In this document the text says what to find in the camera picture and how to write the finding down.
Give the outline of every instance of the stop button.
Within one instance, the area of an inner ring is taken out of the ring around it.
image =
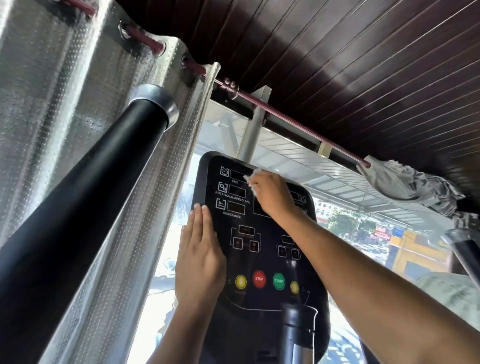
[[[253,272],[253,285],[257,288],[263,288],[265,287],[265,284],[267,283],[267,277],[265,276],[265,273],[262,272],[261,270],[256,270]]]

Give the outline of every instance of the yellow button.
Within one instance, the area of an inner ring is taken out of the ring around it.
[[[296,281],[291,282],[290,289],[293,294],[297,294],[300,290],[299,284]]]
[[[243,290],[247,286],[247,279],[243,274],[237,275],[235,278],[235,285],[239,290]]]

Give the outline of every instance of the black console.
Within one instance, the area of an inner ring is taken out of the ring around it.
[[[216,152],[202,156],[193,204],[206,204],[227,257],[227,282],[205,338],[202,364],[276,363],[281,304],[318,310],[315,357],[330,338],[328,297],[310,262],[260,207],[244,175],[254,166]],[[316,219],[310,194],[288,182],[295,204]]]

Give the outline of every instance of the green button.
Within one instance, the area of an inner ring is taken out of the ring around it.
[[[273,285],[276,289],[282,290],[285,288],[285,278],[281,273],[275,273],[273,276]]]

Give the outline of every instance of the forearm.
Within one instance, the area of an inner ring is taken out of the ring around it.
[[[192,309],[179,305],[147,364],[197,364],[213,307]]]
[[[420,358],[443,363],[444,358],[437,358],[443,349],[438,346],[445,345],[442,341],[447,337],[449,348],[468,348],[468,342],[479,339],[475,330],[430,296],[304,214],[284,214],[277,223],[298,244],[350,324],[385,364],[416,363]]]

